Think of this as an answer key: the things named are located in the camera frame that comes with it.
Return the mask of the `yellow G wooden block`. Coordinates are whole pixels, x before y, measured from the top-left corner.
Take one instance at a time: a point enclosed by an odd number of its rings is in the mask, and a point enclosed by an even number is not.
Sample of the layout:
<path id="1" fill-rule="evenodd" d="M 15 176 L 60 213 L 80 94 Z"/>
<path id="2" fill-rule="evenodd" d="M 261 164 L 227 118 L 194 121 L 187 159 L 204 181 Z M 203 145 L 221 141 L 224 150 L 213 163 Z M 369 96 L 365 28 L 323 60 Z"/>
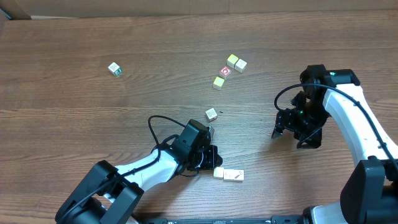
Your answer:
<path id="1" fill-rule="evenodd" d="M 215 167 L 213 171 L 213 177 L 217 179 L 224 178 L 224 168 L 223 167 Z"/>

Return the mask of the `yellow crayon wooden block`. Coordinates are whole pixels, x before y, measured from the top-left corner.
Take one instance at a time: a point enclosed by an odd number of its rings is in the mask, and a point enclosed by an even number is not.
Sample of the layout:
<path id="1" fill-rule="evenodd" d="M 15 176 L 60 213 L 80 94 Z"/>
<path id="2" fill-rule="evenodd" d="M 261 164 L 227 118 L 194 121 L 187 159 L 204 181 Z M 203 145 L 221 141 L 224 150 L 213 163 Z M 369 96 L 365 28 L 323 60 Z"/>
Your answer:
<path id="1" fill-rule="evenodd" d="M 234 170 L 234 181 L 242 182 L 244 180 L 244 171 L 243 170 Z"/>

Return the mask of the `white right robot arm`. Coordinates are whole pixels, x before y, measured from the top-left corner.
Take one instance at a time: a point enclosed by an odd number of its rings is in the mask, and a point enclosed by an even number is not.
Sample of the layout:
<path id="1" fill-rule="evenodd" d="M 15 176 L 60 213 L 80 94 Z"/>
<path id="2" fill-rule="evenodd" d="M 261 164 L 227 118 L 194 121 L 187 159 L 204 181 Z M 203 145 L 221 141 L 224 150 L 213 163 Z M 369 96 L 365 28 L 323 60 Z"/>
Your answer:
<path id="1" fill-rule="evenodd" d="M 371 111 L 360 81 L 350 69 L 309 65 L 292 109 L 279 109 L 272 138 L 293 132 L 299 149 L 322 144 L 322 129 L 332 117 L 353 158 L 354 171 L 328 205 L 308 207 L 296 217 L 272 217 L 272 223 L 397 223 L 397 144 Z"/>

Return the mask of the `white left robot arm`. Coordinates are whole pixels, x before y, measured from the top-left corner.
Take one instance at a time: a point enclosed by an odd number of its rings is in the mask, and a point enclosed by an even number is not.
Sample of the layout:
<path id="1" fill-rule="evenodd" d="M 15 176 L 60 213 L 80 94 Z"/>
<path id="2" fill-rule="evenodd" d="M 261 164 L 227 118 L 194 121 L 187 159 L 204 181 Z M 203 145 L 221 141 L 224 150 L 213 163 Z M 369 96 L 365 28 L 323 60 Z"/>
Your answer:
<path id="1" fill-rule="evenodd" d="M 181 134 L 157 142 L 136 162 L 112 166 L 97 162 L 59 208 L 57 223 L 128 223 L 144 192 L 185 171 L 198 175 L 222 165 L 211 144 L 214 129 L 191 119 Z"/>

